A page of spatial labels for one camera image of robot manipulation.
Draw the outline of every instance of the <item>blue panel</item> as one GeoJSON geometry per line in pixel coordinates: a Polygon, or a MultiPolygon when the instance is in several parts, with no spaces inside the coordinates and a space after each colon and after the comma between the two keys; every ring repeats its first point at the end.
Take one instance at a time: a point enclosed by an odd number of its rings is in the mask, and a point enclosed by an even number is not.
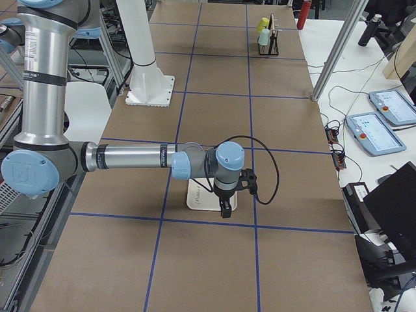
{"type": "Polygon", "coordinates": [[[0,23],[6,26],[23,26],[23,23],[19,18],[6,18],[3,21],[0,21],[0,23]]]}
{"type": "Polygon", "coordinates": [[[218,163],[225,169],[238,171],[244,166],[244,150],[235,142],[225,142],[215,151],[218,163]]]}
{"type": "Polygon", "coordinates": [[[184,151],[172,155],[172,176],[179,180],[189,180],[190,178],[190,161],[184,151]]]}
{"type": "Polygon", "coordinates": [[[19,0],[19,2],[32,8],[51,8],[63,2],[63,0],[19,0]]]}
{"type": "Polygon", "coordinates": [[[78,39],[98,39],[101,36],[101,27],[78,29],[75,37],[78,39]]]}
{"type": "Polygon", "coordinates": [[[15,47],[7,41],[0,40],[0,49],[3,49],[4,52],[9,54],[14,51],[15,47]]]}
{"type": "Polygon", "coordinates": [[[9,153],[1,164],[1,173],[8,185],[28,196],[53,190],[59,183],[55,165],[42,154],[26,149],[9,153]]]}

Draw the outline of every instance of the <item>white table surface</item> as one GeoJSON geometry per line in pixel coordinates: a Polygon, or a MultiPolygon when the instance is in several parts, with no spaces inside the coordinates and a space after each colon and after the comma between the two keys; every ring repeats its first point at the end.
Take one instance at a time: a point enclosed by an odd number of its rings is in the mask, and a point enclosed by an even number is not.
{"type": "MultiPolygon", "coordinates": [[[[324,62],[326,62],[342,25],[343,21],[315,19],[308,19],[306,21],[304,29],[299,31],[299,34],[308,65],[321,66],[324,62]]],[[[373,38],[370,40],[367,47],[360,47],[358,45],[358,40],[365,30],[365,27],[366,26],[363,21],[360,21],[357,24],[356,29],[354,30],[341,58],[339,59],[335,71],[362,69],[368,65],[378,62],[384,57],[382,50],[373,38]]],[[[388,61],[386,58],[382,60],[381,64],[376,68],[374,75],[363,89],[363,92],[368,93],[400,86],[398,90],[410,98],[399,80],[388,80],[384,77],[382,71],[387,63],[388,61]]],[[[360,91],[367,79],[372,75],[375,67],[376,66],[371,66],[370,68],[359,72],[353,71],[348,73],[333,73],[318,101],[320,111],[323,114],[326,114],[330,120],[336,119],[342,121],[344,116],[329,107],[328,92],[337,85],[343,86],[352,91],[360,91]]],[[[309,67],[310,73],[317,73],[321,71],[322,68],[309,67]]],[[[315,85],[319,75],[311,75],[311,78],[312,83],[315,85]]],[[[347,92],[341,88],[335,88],[331,92],[331,104],[341,111],[347,112],[356,96],[357,94],[347,92]]],[[[375,108],[370,103],[368,95],[360,94],[349,114],[351,115],[373,111],[375,111],[375,108]]],[[[326,123],[325,117],[322,118],[322,121],[324,124],[326,123]]],[[[361,180],[367,184],[369,190],[373,190],[377,187],[376,180],[379,177],[394,173],[395,170],[391,167],[391,165],[395,168],[400,168],[408,161],[416,163],[416,128],[399,131],[396,132],[396,134],[407,146],[406,151],[371,157],[354,139],[349,129],[345,131],[345,140],[343,140],[343,129],[341,128],[339,141],[340,143],[344,143],[343,145],[345,147],[346,155],[353,158],[353,160],[361,166],[363,170],[363,178],[361,180]]],[[[351,182],[357,182],[360,176],[359,168],[352,161],[347,159],[346,165],[347,169],[341,170],[339,176],[339,183],[341,187],[344,187],[346,184],[351,182]]]]}

